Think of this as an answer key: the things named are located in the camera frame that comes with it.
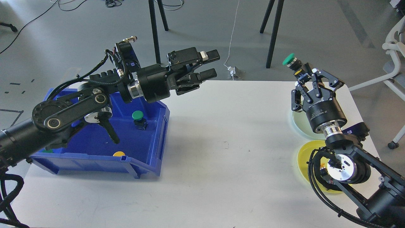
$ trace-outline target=black cable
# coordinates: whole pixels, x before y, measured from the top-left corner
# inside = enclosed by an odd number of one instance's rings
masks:
[[[16,187],[9,194],[7,194],[7,192],[6,192],[6,187],[5,187],[6,180],[11,180],[11,181],[17,182]],[[20,191],[24,185],[23,178],[21,176],[15,175],[15,174],[3,173],[3,174],[0,174],[0,181],[1,181],[1,192],[4,196],[4,199],[0,202],[0,212],[4,211],[4,213],[11,215],[11,217],[7,216],[7,217],[9,217],[10,220],[0,218],[0,223],[12,225],[12,226],[15,226],[18,228],[29,228],[29,226],[22,224],[21,222],[19,222],[17,220],[17,218],[10,206],[10,203],[20,193]]]
[[[58,3],[59,9],[62,10],[62,11],[68,12],[68,11],[73,11],[73,10],[77,9],[79,6],[81,6],[81,5],[82,5],[85,1],[87,1],[87,0],[82,1],[76,8],[74,8],[74,9],[68,9],[68,10],[65,10],[65,9],[60,8],[59,1],[60,1],[60,0],[56,0],[56,1],[55,1],[55,2]]]
[[[29,226],[22,224],[21,222],[11,221],[11,220],[2,219],[2,218],[0,218],[0,223],[15,226],[18,228],[30,228]]]
[[[5,50],[7,50],[7,49],[14,43],[14,41],[15,41],[15,40],[17,39],[17,37],[20,35],[21,31],[22,31],[29,23],[35,21],[35,20],[38,19],[40,16],[44,15],[44,14],[45,14],[46,12],[48,12],[57,2],[58,2],[58,1],[56,1],[51,7],[49,7],[49,9],[47,9],[47,10],[46,10],[45,12],[43,12],[41,15],[37,16],[37,17],[34,18],[32,21],[30,21],[30,22],[28,22],[27,24],[25,24],[25,25],[20,29],[20,31],[18,32],[18,34],[17,34],[17,36],[14,38],[14,40],[10,43],[10,45],[7,46],[4,50],[2,50],[2,51],[0,52],[0,54],[3,53]]]
[[[313,189],[313,191],[315,192],[315,194],[317,195],[317,197],[329,208],[331,208],[333,211],[335,211],[336,213],[338,213],[338,216],[343,216],[344,218],[358,224],[364,227],[369,227],[369,228],[386,228],[384,226],[380,226],[377,224],[373,224],[371,222],[362,220],[356,216],[353,216],[350,213],[347,213],[346,211],[344,211],[343,209],[339,208],[337,205],[335,205],[332,201],[330,201],[328,199],[328,197],[326,197],[325,194],[323,194],[322,190],[319,188],[318,184],[316,183],[316,177],[314,174],[314,170],[313,170],[313,155],[316,151],[319,151],[317,149],[313,150],[310,157],[309,157],[309,161],[308,161],[308,177],[309,177],[309,183],[311,184],[311,187]]]
[[[7,191],[6,191],[6,181],[4,179],[0,180],[0,188],[1,188],[1,194],[3,197],[7,196]],[[15,216],[15,213],[13,209],[11,208],[11,205],[9,205],[6,210],[4,210],[5,215],[7,218],[10,220],[15,220],[18,221],[17,217]]]
[[[105,0],[105,6],[107,6],[107,8],[120,6],[120,5],[122,5],[122,3],[121,3],[122,1],[124,1],[124,0]]]
[[[47,97],[47,100],[52,100],[53,98],[56,97],[56,95],[58,95],[62,90],[66,89],[68,86],[70,86],[70,85],[72,85],[72,84],[74,84],[74,83],[80,82],[82,79],[84,79],[85,77],[89,76],[90,74],[92,74],[92,73],[94,73],[96,70],[98,70],[98,69],[99,69],[103,64],[105,64],[105,62],[107,61],[108,56],[109,56],[109,55],[108,55],[108,52],[110,52],[110,50],[106,49],[106,50],[105,50],[105,53],[106,53],[106,54],[105,54],[105,56],[104,56],[104,59],[101,60],[101,61],[100,61],[93,69],[91,69],[87,74],[85,74],[85,75],[83,75],[83,76],[81,76],[81,77],[78,77],[78,78],[76,78],[76,79],[73,79],[73,80],[64,82],[64,83],[58,85],[56,88],[54,88],[54,89],[52,90],[52,92],[49,94],[49,96]]]

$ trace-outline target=white chair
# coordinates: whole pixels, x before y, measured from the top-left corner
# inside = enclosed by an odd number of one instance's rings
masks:
[[[401,71],[401,60],[398,56],[398,52],[405,57],[405,45],[403,44],[403,32],[405,29],[405,17],[403,17],[388,33],[385,43],[382,45],[384,50],[387,50],[386,54],[390,55],[392,61],[394,63],[394,69],[391,73],[387,73],[381,77],[369,80],[367,82],[363,82],[356,86],[350,87],[350,91],[354,91],[359,88],[363,88],[365,86],[372,85],[377,82],[384,82],[394,93],[396,93],[402,100],[405,101],[405,94],[402,92],[393,82],[395,80],[395,76],[397,76]],[[388,147],[390,149],[398,148],[399,144],[398,141],[404,136],[405,134],[405,125],[399,131],[399,133],[394,137],[394,139],[388,143]]]

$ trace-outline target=yellow plate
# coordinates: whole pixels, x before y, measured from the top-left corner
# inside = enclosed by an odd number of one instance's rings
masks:
[[[320,147],[325,146],[325,141],[323,140],[314,140],[305,143],[299,150],[298,156],[297,156],[297,163],[298,163],[298,168],[301,171],[301,174],[304,176],[304,178],[309,182],[308,178],[308,164],[307,161],[309,160],[309,156],[311,155],[312,151],[314,149],[318,149]],[[321,163],[327,163],[328,159],[323,157],[321,158]],[[328,193],[341,193],[341,191],[335,191],[335,190],[327,190],[323,185],[321,185],[318,181],[316,181],[319,185],[319,188]]]
[[[304,111],[292,112],[292,120],[295,126],[305,135],[313,139],[325,140],[325,136],[323,134],[316,134],[312,131],[307,115]]]

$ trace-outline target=cable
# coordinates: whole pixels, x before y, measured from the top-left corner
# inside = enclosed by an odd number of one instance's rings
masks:
[[[16,181],[17,185],[12,190],[9,194],[6,192],[6,187],[5,187],[5,181],[11,180],[11,181]],[[8,224],[12,225],[18,228],[29,228],[29,226],[22,224],[19,222],[13,212],[13,209],[11,208],[10,203],[15,199],[15,197],[20,193],[23,185],[24,185],[24,180],[21,176],[15,175],[15,174],[0,174],[0,181],[1,181],[1,193],[3,195],[3,198],[1,198],[0,202],[0,212],[4,211],[6,216],[9,218],[8,219],[3,219],[0,218],[0,223],[3,224]]]
[[[226,61],[224,62],[224,66],[226,66],[227,68],[229,68],[229,67],[228,67],[227,65],[225,65],[225,63],[228,61],[229,56],[230,56],[230,45],[231,45],[231,43],[232,43],[232,36],[233,36],[233,31],[234,31],[234,29],[235,29],[236,15],[237,15],[237,13],[238,13],[238,8],[239,8],[239,2],[240,2],[240,1],[241,1],[241,0],[238,0],[238,6],[236,7],[235,21],[233,22],[232,34],[231,34],[231,36],[230,36],[230,42],[229,42],[228,57],[226,58]]]
[[[35,20],[38,19],[40,16],[44,15],[44,14],[45,14],[46,12],[48,12],[55,4],[56,4],[56,2],[55,2],[51,7],[49,7],[45,12],[43,12],[41,15],[37,16],[37,17],[34,18],[32,21],[30,21],[30,22],[28,22],[27,24],[25,24],[24,27],[22,27],[22,28],[20,29],[20,31],[18,32],[18,34],[17,34],[17,36],[14,38],[14,40],[10,43],[10,45],[7,46],[4,50],[2,50],[2,51],[0,52],[0,54],[3,53],[4,51],[6,51],[6,50],[14,43],[14,41],[15,41],[15,40],[17,39],[17,37],[20,35],[21,31],[22,31],[29,23],[35,21]]]
[[[122,1],[124,1],[124,0],[105,0],[105,6],[107,6],[107,8],[120,6],[120,5],[122,5],[122,3],[121,3]]]
[[[68,10],[65,10],[65,9],[60,8],[60,5],[61,5],[61,4],[59,4],[59,1],[60,1],[60,0],[57,0],[57,1],[56,1],[56,2],[58,2],[59,9],[62,10],[62,11],[68,12],[68,11],[73,11],[73,10],[77,9],[79,6],[81,6],[81,5],[82,5],[85,1],[87,1],[87,0],[82,1],[76,8],[68,9]]]
[[[183,7],[183,5],[184,5],[184,0],[180,0],[180,5],[165,5],[165,4],[162,4],[162,5],[164,5],[164,6],[170,6],[170,7],[178,7],[178,8],[176,8],[176,9],[167,9],[167,8],[164,8],[165,10],[167,10],[167,11],[176,11],[176,10],[178,10],[178,9],[180,9],[181,7]]]
[[[311,184],[311,187],[313,189],[313,191],[315,192],[315,194],[317,195],[317,197],[329,208],[331,208],[333,211],[335,211],[336,213],[338,213],[338,217],[343,216],[344,218],[358,224],[364,227],[369,227],[369,228],[386,228],[384,226],[380,226],[377,224],[373,224],[371,222],[362,220],[356,216],[353,216],[350,213],[347,213],[346,211],[344,211],[343,209],[339,208],[337,205],[335,205],[332,201],[330,201],[326,195],[322,192],[322,190],[319,188],[319,185],[316,183],[316,177],[315,177],[315,172],[313,170],[313,155],[315,154],[316,151],[322,151],[324,150],[325,147],[318,149],[315,149],[312,151],[310,157],[309,157],[309,161],[308,161],[308,177],[309,177],[309,183]]]
[[[5,180],[0,180],[0,186],[1,186],[1,195],[3,197],[7,196],[7,191],[6,191],[6,181]],[[7,218],[9,218],[10,220],[17,220],[17,217],[15,216],[15,213],[13,211],[13,209],[11,208],[10,205],[8,205],[8,207],[6,208],[6,210],[4,210],[4,214],[7,216]]]
[[[76,79],[64,82],[60,85],[58,85],[56,88],[54,88],[52,90],[52,92],[49,94],[47,100],[52,100],[53,98],[56,97],[56,95],[58,95],[62,90],[66,89],[68,86],[80,82],[83,78],[89,76],[90,74],[92,74],[93,72],[95,72],[96,70],[98,70],[103,64],[105,64],[105,62],[108,59],[108,52],[111,52],[110,50],[106,49],[105,50],[105,57],[103,60],[101,60],[93,69],[91,69],[87,74],[81,76],[81,77],[77,77]]]
[[[71,1],[69,1],[69,2],[64,2],[64,3],[58,3],[59,5],[63,5],[63,4],[66,4],[66,3],[70,3],[70,2],[73,2],[74,0],[71,0]]]

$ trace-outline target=screw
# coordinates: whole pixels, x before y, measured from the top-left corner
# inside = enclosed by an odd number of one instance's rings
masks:
[[[101,93],[101,90],[99,90],[99,89],[93,89],[93,94],[97,94],[97,93]]]
[[[60,120],[56,119],[56,118],[52,118],[52,119],[48,120],[47,125],[49,128],[52,128],[52,129],[58,128],[60,126]]]
[[[104,95],[97,95],[96,96],[96,102],[97,103],[104,103],[106,101],[106,98]]]

